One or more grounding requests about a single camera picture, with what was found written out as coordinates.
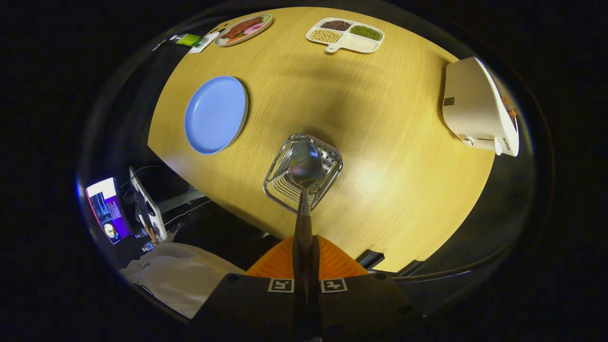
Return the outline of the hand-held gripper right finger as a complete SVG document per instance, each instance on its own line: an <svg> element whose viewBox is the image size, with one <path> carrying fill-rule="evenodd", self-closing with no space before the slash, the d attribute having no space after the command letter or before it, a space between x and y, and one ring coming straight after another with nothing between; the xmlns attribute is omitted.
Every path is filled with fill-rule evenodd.
<svg viewBox="0 0 608 342"><path fill-rule="evenodd" d="M389 275L369 273L322 236L315 236L317 304L324 342L397 342L419 325L419 311Z"/></svg>

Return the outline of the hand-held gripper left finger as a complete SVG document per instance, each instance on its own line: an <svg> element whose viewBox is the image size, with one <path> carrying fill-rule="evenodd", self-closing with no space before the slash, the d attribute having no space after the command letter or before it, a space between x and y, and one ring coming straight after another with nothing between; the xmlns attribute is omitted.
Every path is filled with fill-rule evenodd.
<svg viewBox="0 0 608 342"><path fill-rule="evenodd" d="M195 314L207 342L302 342L304 282L295 239L278 243L245 274L225 275Z"/></svg>

